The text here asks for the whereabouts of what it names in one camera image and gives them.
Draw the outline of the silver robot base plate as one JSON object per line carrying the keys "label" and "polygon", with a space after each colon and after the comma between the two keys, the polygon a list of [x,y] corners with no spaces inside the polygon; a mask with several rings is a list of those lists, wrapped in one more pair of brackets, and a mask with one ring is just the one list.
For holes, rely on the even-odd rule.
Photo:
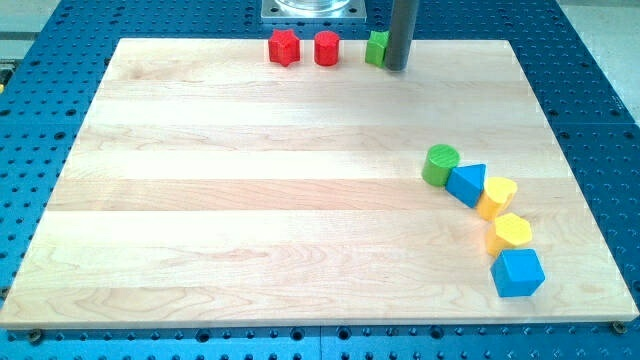
{"label": "silver robot base plate", "polygon": [[322,22],[329,20],[365,21],[364,0],[262,0],[264,22]]}

